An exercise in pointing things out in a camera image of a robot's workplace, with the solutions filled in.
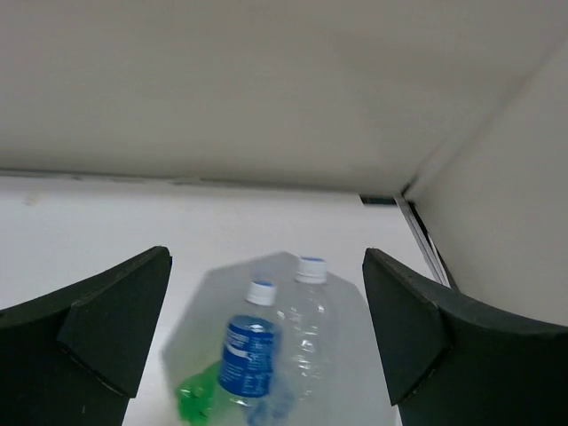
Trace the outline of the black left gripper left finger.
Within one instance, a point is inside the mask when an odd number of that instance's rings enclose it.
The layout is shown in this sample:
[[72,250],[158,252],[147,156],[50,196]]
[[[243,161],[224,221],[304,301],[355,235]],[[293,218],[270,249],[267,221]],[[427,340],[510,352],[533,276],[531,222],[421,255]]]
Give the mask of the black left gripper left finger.
[[3,425],[120,425],[138,394],[172,257],[150,248],[1,311]]

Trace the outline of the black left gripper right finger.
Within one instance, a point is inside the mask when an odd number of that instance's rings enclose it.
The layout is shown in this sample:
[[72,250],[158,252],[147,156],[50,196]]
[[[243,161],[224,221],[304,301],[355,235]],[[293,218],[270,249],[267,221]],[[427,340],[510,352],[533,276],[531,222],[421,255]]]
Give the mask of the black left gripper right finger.
[[362,270],[405,425],[566,424],[566,327],[481,303],[377,248]]

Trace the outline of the green plastic soda bottle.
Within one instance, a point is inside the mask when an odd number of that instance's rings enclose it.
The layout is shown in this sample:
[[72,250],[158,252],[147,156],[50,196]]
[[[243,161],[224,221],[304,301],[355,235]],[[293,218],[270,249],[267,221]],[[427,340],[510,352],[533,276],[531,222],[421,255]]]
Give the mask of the green plastic soda bottle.
[[183,422],[190,425],[213,425],[224,412],[225,406],[218,386],[220,367],[221,361],[218,360],[178,385],[175,391],[177,412]]

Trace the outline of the clear unlabeled plastic bottle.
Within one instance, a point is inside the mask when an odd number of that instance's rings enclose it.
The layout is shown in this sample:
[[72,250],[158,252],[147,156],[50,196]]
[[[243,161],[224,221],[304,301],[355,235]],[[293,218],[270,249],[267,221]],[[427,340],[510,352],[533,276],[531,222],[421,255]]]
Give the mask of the clear unlabeled plastic bottle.
[[296,398],[311,398],[331,376],[333,366],[337,318],[328,291],[327,262],[298,257],[295,269],[281,283],[277,306],[282,380]]

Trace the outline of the blue Pocari Sweat bottle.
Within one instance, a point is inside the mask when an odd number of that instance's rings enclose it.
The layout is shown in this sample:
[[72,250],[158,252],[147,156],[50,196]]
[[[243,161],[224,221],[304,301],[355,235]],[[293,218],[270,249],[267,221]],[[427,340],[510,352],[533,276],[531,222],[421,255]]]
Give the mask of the blue Pocari Sweat bottle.
[[269,393],[280,340],[276,295],[274,283],[251,281],[226,323],[218,385],[222,396],[236,406],[248,408]]

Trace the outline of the clear bottle blue label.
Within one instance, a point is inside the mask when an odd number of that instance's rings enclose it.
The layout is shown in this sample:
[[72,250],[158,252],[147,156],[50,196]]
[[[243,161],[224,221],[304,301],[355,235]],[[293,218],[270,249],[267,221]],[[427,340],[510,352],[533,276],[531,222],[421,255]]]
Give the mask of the clear bottle blue label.
[[255,401],[245,410],[245,421],[250,426],[287,425],[296,398],[294,392],[281,386],[266,398]]

